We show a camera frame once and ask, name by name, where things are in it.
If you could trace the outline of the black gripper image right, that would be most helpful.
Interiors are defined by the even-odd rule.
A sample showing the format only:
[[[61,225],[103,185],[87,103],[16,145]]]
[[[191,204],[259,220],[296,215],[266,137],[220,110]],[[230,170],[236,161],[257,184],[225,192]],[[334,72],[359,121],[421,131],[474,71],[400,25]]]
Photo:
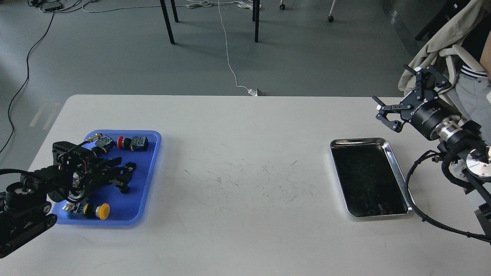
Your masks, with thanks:
[[[372,96],[377,103],[376,119],[400,133],[403,123],[387,118],[390,113],[400,114],[401,119],[409,122],[427,140],[436,140],[440,138],[436,130],[439,124],[445,120],[459,121],[462,116],[456,108],[438,97],[440,92],[451,87],[451,82],[431,65],[415,70],[405,64],[404,68],[415,76],[414,91],[407,94],[399,105],[385,105],[377,96]]]

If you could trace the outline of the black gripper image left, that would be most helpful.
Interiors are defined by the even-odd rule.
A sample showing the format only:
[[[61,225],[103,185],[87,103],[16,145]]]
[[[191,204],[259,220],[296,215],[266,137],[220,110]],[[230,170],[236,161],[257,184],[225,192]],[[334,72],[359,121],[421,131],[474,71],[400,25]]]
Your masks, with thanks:
[[[103,187],[114,184],[117,188],[128,186],[134,171],[124,166],[115,166],[114,158],[82,158],[69,161],[72,185],[69,188],[70,200],[83,200]]]

